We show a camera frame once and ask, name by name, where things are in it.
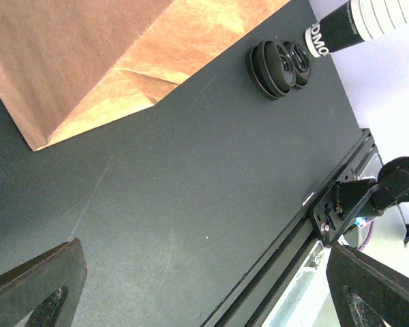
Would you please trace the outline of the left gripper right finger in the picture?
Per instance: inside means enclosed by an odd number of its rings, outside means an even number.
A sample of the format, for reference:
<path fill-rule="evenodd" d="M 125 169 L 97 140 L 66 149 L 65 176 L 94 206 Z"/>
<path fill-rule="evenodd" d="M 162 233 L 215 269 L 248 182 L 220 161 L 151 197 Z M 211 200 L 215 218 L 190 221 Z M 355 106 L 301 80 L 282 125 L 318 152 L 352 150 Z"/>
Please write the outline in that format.
<path fill-rule="evenodd" d="M 409 278 L 350 246 L 334 244 L 327 281 L 341 326 L 409 326 Z"/>

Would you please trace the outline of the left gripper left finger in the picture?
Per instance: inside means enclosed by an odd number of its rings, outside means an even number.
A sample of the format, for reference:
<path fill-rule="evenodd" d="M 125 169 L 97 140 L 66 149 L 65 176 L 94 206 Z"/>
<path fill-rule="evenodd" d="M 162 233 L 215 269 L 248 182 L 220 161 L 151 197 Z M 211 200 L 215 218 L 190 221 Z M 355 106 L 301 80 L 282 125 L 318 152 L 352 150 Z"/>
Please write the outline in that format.
<path fill-rule="evenodd" d="M 0 326 L 71 326 L 85 286 L 87 263 L 79 239 L 0 275 Z"/>

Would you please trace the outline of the brown paper bag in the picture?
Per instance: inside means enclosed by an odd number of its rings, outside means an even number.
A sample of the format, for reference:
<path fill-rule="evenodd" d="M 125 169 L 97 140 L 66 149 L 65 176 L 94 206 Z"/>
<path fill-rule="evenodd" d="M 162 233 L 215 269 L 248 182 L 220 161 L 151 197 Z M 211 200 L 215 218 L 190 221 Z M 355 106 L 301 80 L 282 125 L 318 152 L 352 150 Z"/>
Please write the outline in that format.
<path fill-rule="evenodd" d="M 283 1 L 0 1 L 0 99 L 33 151 L 147 109 Z"/>

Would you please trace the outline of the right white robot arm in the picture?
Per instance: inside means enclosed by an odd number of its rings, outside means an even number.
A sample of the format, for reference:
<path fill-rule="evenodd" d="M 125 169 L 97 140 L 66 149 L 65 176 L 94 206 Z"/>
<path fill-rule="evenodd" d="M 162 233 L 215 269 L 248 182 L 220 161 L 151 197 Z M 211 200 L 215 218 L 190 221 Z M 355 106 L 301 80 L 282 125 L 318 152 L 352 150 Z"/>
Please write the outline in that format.
<path fill-rule="evenodd" d="M 309 208 L 309 218 L 322 244 L 329 246 L 357 218 L 375 219 L 402 202 L 409 202 L 409 157 L 385 164 L 377 178 L 335 181 Z"/>

